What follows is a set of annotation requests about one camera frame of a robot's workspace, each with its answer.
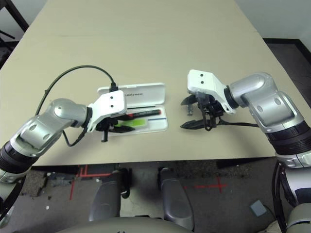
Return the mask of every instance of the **black cable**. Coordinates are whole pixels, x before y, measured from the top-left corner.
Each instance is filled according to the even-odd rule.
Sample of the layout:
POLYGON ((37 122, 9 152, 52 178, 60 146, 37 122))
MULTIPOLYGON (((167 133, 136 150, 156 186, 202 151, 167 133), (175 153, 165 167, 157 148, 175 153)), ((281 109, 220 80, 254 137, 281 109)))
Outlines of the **black cable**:
POLYGON ((281 164, 279 161, 276 162, 273 175, 272 175, 272 198, 273 198, 273 206, 274 206, 274 212, 276 215, 277 222, 280 226, 280 229, 282 233, 286 232, 286 221, 284 217, 283 207, 282 207, 282 201, 280 198, 280 169, 281 164))
POLYGON ((203 123, 204 123, 204 129, 206 131, 211 131, 213 129, 213 127, 208 127, 207 126, 207 121, 206 121, 206 113, 203 111, 202 106, 200 105, 200 110, 202 112, 202 117, 203 117, 203 123))
POLYGON ((274 216, 273 211, 267 205, 265 205, 265 204, 262 204, 262 205, 271 213, 271 215, 273 216, 274 220, 276 220, 276 217, 274 216))
POLYGON ((102 68, 100 68, 100 67, 92 66, 92 65, 82 65, 82 66, 73 67, 73 68, 71 68, 71 69, 66 70, 66 71, 63 72, 62 74, 60 74, 60 75, 51 83, 51 85, 48 87, 48 89, 45 90, 44 95, 43 95, 43 97, 42 97, 42 99, 41 99, 41 101, 40 101, 40 103, 39 103, 39 105, 38 105, 38 108, 37 108, 36 112, 35 112, 35 115, 38 115, 38 114, 39 114, 39 112, 40 112, 40 110, 41 110, 41 107, 42 107, 42 105, 43 105, 43 103, 44 103, 46 97, 48 96, 49 92, 52 90, 53 86, 54 86, 63 76, 65 76, 66 74, 68 74, 68 73, 70 73, 70 72, 72 72, 72 71, 74 71, 74 70, 76 70, 76 69, 81 69, 81 68, 94 68, 94 69, 98 69, 98 70, 100 70, 101 72, 105 73, 105 74, 110 78, 110 80, 111 80, 111 86, 113 86, 113 85, 115 86, 115 85, 116 85, 116 83, 114 82, 114 80, 113 80, 113 78, 111 77, 111 75, 110 75, 107 71, 105 71, 104 69, 102 69, 102 68))
POLYGON ((84 135, 86 134, 86 132, 87 132, 87 127, 85 127, 85 128, 83 129, 83 131, 80 133, 80 135, 78 136, 78 138, 71 144, 71 143, 69 142, 69 140, 68 140, 68 137, 67 137, 65 131, 63 130, 63 136, 64 136, 64 138, 65 138, 65 141, 66 141, 67 146, 73 147, 74 145, 76 145, 78 142, 81 141, 81 139, 84 137, 84 135))
POLYGON ((238 126, 250 126, 250 127, 259 127, 258 124, 246 123, 246 122, 227 122, 222 120, 220 117, 217 125, 238 125, 238 126))
MULTIPOLYGON (((76 69, 80 69, 80 68, 94 68, 94 69, 100 70, 101 72, 105 73, 105 74, 109 77, 109 79, 111 80, 111 88, 110 88, 110 90, 116 90, 116 89, 118 89, 118 88, 116 87, 116 83, 114 82, 114 80, 113 80, 113 78, 111 77, 111 75, 110 75, 107 71, 105 71, 104 69, 102 69, 102 68, 100 68, 100 67, 93 66, 93 65, 82 65, 82 66, 73 67, 73 68, 71 68, 71 69, 66 70, 66 71, 63 72, 62 74, 60 74, 60 75, 51 83, 51 85, 48 87, 48 89, 45 90, 44 95, 43 95, 43 97, 42 97, 42 99, 41 99, 41 101, 40 101, 40 103, 39 103, 39 105, 38 105, 38 108, 37 108, 36 112, 35 112, 35 115, 38 115, 38 114, 40 113, 40 110, 41 110, 41 108, 42 108, 42 105, 43 105, 45 99, 47 98, 49 92, 50 92, 50 91, 52 90, 52 88, 54 87, 54 85, 55 85, 63 76, 65 76, 66 74, 68 74, 68 73, 70 73, 70 72, 72 72, 72 71, 74 71, 74 70, 76 70, 76 69)), ((72 144, 69 142, 68 137, 67 137, 67 135, 66 135, 66 133, 65 133, 64 130, 63 130, 62 133, 63 133, 63 136, 64 136, 64 138, 65 138, 66 144, 67 144, 69 147, 73 147, 74 145, 76 145, 76 144, 84 137, 84 135, 86 134, 86 132, 87 132, 87 127, 84 127, 83 131, 80 133, 80 135, 78 136, 78 138, 77 138, 72 144)))

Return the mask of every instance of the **white wall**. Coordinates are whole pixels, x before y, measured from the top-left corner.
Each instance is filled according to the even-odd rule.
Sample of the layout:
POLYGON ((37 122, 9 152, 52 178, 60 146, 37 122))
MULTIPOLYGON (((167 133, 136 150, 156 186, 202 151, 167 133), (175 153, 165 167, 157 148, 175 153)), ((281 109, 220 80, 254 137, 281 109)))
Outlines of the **white wall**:
POLYGON ((311 51, 311 0, 235 0, 265 38, 300 39, 311 51))
MULTIPOLYGON (((12 0, 29 25, 43 8, 46 1, 47 0, 12 0)), ((16 37, 15 40, 13 40, 1 34, 0 36, 4 41, 19 41, 24 35, 24 31, 5 8, 0 11, 0 30, 16 37)))
MULTIPOLYGON (((13 0, 31 24, 47 0, 13 0)), ((235 0, 265 38, 300 39, 311 51, 311 0, 235 0)), ((0 11, 0 30, 20 40, 22 29, 6 9, 0 11)), ((5 41, 12 39, 1 36, 5 41)))

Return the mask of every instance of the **table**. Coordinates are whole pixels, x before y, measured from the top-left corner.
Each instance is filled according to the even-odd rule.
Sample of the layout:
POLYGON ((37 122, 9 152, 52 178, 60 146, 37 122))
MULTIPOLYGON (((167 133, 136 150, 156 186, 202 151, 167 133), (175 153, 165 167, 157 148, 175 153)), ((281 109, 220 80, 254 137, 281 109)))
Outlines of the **table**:
MULTIPOLYGON (((112 137, 94 132, 69 148, 63 138, 35 166, 274 156, 257 128, 220 126, 211 132, 179 126, 191 119, 180 102, 190 69, 213 72, 230 84, 256 71, 270 73, 311 123, 311 110, 259 33, 233 0, 50 0, 0 71, 0 142, 35 113, 44 90, 64 70, 97 65, 120 85, 164 82, 169 128, 165 132, 112 137)), ((99 71, 78 70, 47 98, 89 104, 109 85, 99 71)), ((254 122, 239 108, 225 120, 254 122)), ((67 130, 74 141, 79 129, 67 130)))

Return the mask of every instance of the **pen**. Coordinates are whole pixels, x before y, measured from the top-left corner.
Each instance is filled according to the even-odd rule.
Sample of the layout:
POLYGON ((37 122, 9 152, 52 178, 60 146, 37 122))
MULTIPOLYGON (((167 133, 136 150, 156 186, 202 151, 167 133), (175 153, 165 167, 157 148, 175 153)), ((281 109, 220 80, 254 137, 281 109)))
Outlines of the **pen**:
POLYGON ((155 115, 160 115, 160 114, 161 114, 161 110, 156 109, 156 110, 150 110, 150 111, 145 111, 145 112, 126 114, 126 115, 118 117, 118 120, 133 120, 139 117, 149 117, 149 116, 155 116, 155 115))

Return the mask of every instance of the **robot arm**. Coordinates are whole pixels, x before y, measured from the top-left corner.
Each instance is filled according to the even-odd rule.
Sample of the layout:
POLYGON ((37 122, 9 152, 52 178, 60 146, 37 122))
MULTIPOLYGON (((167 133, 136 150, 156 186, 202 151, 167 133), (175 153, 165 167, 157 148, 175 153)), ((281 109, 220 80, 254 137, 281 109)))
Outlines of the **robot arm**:
MULTIPOLYGON (((250 114, 276 151, 280 167, 276 170, 276 176, 280 179, 278 184, 281 182, 288 202, 298 208, 293 211, 291 218, 294 224, 289 222, 287 225, 288 232, 295 232, 294 228, 298 225, 301 227, 306 219, 310 220, 310 205, 306 204, 311 202, 311 129, 290 97, 277 89, 273 78, 259 72, 226 86, 210 72, 191 70, 188 74, 188 90, 192 96, 182 104, 198 102, 203 117, 210 116, 210 128, 205 127, 206 130, 216 127, 215 118, 224 112, 234 114, 239 106, 249 108, 250 114), (300 211, 307 213, 304 218, 297 214, 300 211)), ((186 128, 185 125, 189 127, 191 123, 197 124, 190 121, 182 128, 186 128)), ((281 201, 274 202, 276 215, 277 212, 283 215, 281 201)), ((285 232, 285 220, 280 224, 281 228, 282 225, 282 232, 285 232)), ((310 221, 304 227, 310 231, 310 221)))
POLYGON ((0 150, 0 220, 14 203, 26 173, 68 127, 91 132, 105 119, 124 115, 123 91, 101 95, 88 107, 57 99, 47 110, 25 123, 0 150))

